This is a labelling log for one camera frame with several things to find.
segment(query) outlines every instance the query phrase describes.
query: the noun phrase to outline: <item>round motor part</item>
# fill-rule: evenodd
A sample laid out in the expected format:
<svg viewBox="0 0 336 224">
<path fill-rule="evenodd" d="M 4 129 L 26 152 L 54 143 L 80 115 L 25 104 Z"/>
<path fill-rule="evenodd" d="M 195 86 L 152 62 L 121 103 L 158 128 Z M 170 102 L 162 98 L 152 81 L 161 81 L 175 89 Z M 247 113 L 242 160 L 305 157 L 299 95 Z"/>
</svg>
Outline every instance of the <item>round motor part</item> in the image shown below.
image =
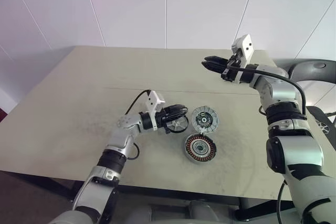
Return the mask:
<svg viewBox="0 0 336 224">
<path fill-rule="evenodd" d="M 209 137 L 201 134 L 189 136 L 184 147 L 186 156 L 198 164 L 212 160 L 217 151 L 215 143 Z"/>
<path fill-rule="evenodd" d="M 172 133 L 181 133 L 184 132 L 189 125 L 189 120 L 186 116 L 182 116 L 176 120 L 168 122 L 166 124 L 167 129 Z"/>
<path fill-rule="evenodd" d="M 208 106 L 202 106 L 193 111 L 192 123 L 198 132 L 208 134 L 217 129 L 218 116 L 213 109 Z"/>
</svg>

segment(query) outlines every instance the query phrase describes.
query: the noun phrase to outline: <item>white bracket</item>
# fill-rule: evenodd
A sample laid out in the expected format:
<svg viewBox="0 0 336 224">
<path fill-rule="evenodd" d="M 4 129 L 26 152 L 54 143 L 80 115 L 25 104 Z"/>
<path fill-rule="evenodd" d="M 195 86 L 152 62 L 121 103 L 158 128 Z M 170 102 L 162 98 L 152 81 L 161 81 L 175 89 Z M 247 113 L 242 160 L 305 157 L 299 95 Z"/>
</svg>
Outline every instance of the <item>white bracket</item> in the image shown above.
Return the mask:
<svg viewBox="0 0 336 224">
<path fill-rule="evenodd" d="M 148 99 L 146 101 L 146 107 L 148 109 L 149 115 L 151 117 L 151 121 L 153 124 L 153 130 L 156 131 L 158 129 L 156 125 L 155 120 L 155 114 L 158 111 L 161 111 L 163 108 L 163 105 L 165 104 L 165 101 L 162 97 L 162 95 L 156 93 L 155 91 L 151 91 Z"/>
<path fill-rule="evenodd" d="M 238 49 L 241 49 L 243 53 L 243 56 L 240 59 L 241 60 L 240 68 L 246 68 L 246 66 L 250 63 L 251 57 L 254 52 L 250 34 L 243 35 L 242 37 L 237 38 L 233 42 L 231 46 L 231 50 L 233 54 L 235 54 L 238 51 Z M 235 83 L 239 84 L 242 74 L 243 72 L 241 71 L 237 73 L 235 81 L 234 81 Z"/>
</svg>

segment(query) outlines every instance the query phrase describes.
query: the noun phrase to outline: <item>robotic arm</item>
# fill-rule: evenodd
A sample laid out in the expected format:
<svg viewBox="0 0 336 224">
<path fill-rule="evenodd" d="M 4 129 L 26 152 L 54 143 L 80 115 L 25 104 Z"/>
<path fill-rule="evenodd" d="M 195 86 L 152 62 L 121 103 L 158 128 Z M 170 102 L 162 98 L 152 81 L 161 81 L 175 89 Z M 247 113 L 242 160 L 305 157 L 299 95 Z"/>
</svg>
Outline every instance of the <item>robotic arm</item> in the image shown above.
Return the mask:
<svg viewBox="0 0 336 224">
<path fill-rule="evenodd" d="M 259 92 L 268 122 L 267 163 L 283 175 L 302 223 L 336 223 L 336 179 L 321 171 L 323 152 L 310 132 L 305 97 L 301 110 L 300 90 L 283 69 L 248 64 L 254 51 L 249 35 L 235 40 L 232 51 L 229 60 L 209 56 L 202 64 Z"/>
<path fill-rule="evenodd" d="M 146 112 L 124 115 L 117 122 L 110 141 L 107 143 L 97 165 L 77 193 L 72 211 L 67 211 L 50 224 L 93 224 L 108 223 L 115 208 L 117 186 L 121 171 L 131 152 L 135 138 L 145 132 L 164 127 L 185 117 L 188 109 L 184 105 L 163 107 L 165 101 L 155 91 L 147 91 Z"/>
</svg>

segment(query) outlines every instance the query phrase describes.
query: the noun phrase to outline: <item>black wire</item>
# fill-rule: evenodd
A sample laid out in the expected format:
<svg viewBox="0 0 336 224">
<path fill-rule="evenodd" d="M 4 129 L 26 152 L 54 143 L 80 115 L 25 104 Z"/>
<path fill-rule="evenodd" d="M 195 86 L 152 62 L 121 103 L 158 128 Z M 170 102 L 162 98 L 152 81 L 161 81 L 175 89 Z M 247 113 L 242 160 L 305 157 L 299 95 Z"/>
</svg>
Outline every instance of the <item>black wire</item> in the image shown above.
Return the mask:
<svg viewBox="0 0 336 224">
<path fill-rule="evenodd" d="M 333 115 L 336 115 L 336 111 L 335 111 L 335 112 L 332 112 L 332 113 L 326 113 L 326 116 L 327 116 L 327 117 L 330 117 L 330 116 L 333 116 Z"/>
<path fill-rule="evenodd" d="M 262 107 L 263 107 L 263 106 L 260 106 L 260 107 L 259 107 L 259 113 L 262 114 L 262 115 L 266 115 L 266 113 L 265 113 L 264 111 L 261 110 Z"/>
<path fill-rule="evenodd" d="M 144 90 L 142 91 L 140 94 L 138 94 L 138 96 L 134 99 L 134 101 L 132 102 L 131 106 L 128 108 L 128 110 L 126 111 L 125 115 L 128 114 L 128 112 L 130 112 L 131 108 L 133 107 L 133 105 L 135 104 L 135 102 L 139 99 L 139 97 L 144 94 L 144 93 L 147 93 L 149 94 L 151 92 L 151 90 L 147 89 L 147 90 Z"/>
<path fill-rule="evenodd" d="M 279 224 L 282 224 L 282 219 L 281 219 L 281 214 L 280 214 L 280 211 L 281 211 L 280 204 L 281 204 L 281 195 L 282 195 L 282 191 L 284 190 L 283 188 L 285 187 L 285 184 L 286 184 L 286 181 L 284 180 L 280 187 L 279 194 L 278 194 L 278 200 L 277 200 L 277 217 L 278 217 Z"/>
<path fill-rule="evenodd" d="M 139 99 L 139 97 L 142 96 L 142 94 L 147 93 L 149 95 L 150 92 L 151 92 L 150 89 L 146 89 L 146 90 L 142 91 L 140 94 L 138 94 L 138 96 L 134 99 L 134 101 L 132 102 L 132 104 L 130 105 L 130 107 L 127 109 L 125 115 L 127 115 L 128 112 L 130 112 L 131 108 L 136 103 L 136 101 Z M 138 153 L 137 153 L 137 155 L 135 157 L 128 157 L 127 158 L 128 160 L 136 160 L 139 157 L 139 155 L 140 155 L 140 149 L 139 149 L 138 145 L 135 144 L 135 143 L 133 143 L 133 144 L 134 144 L 135 148 L 137 148 L 136 150 L 138 151 Z"/>
<path fill-rule="evenodd" d="M 139 149 L 138 145 L 136 143 L 133 143 L 133 144 L 134 144 L 135 148 L 137 148 L 136 150 L 138 151 L 138 153 L 135 157 L 128 157 L 127 158 L 128 160 L 136 160 L 140 155 L 140 149 Z"/>
<path fill-rule="evenodd" d="M 230 64 L 227 65 L 227 68 L 231 69 L 231 70 L 235 70 L 235 71 L 241 71 L 241 72 L 258 73 L 258 74 L 262 74 L 264 76 L 270 76 L 270 77 L 273 77 L 273 78 L 277 78 L 277 79 L 285 81 L 285 82 L 287 82 L 289 84 L 292 84 L 294 87 L 296 87 L 299 90 L 299 92 L 301 94 L 301 99 L 302 99 L 302 114 L 306 115 L 306 96 L 305 96 L 305 93 L 304 93 L 303 89 L 297 83 L 291 81 L 290 79 L 288 79 L 286 77 L 280 76 L 280 75 L 275 74 L 275 73 L 269 73 L 269 72 L 260 71 L 260 70 L 256 70 L 256 69 L 237 68 L 237 67 L 231 66 Z"/>
</svg>

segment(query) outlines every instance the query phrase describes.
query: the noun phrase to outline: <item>table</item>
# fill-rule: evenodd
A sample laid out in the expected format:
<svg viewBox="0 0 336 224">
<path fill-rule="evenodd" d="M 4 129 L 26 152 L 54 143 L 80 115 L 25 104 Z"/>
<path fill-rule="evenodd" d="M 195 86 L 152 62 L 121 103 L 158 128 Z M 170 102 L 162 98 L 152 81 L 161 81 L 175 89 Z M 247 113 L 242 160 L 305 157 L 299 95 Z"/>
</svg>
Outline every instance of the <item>table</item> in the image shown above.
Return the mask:
<svg viewBox="0 0 336 224">
<path fill-rule="evenodd" d="M 282 176 L 267 166 L 259 94 L 206 70 L 201 61 L 210 55 L 228 58 L 231 51 L 76 47 L 0 124 L 0 170 L 85 180 L 118 118 L 150 88 L 167 105 L 185 104 L 188 116 L 198 106 L 214 109 L 220 124 L 209 137 L 217 155 L 204 165 L 185 157 L 191 125 L 181 134 L 143 134 L 136 140 L 140 157 L 126 163 L 122 185 L 276 199 Z M 274 66 L 259 50 L 251 63 Z M 143 101 L 133 113 L 144 109 Z M 324 173 L 336 176 L 335 151 L 310 114 L 308 121 L 324 152 Z M 290 199 L 287 189 L 282 198 Z"/>
</svg>

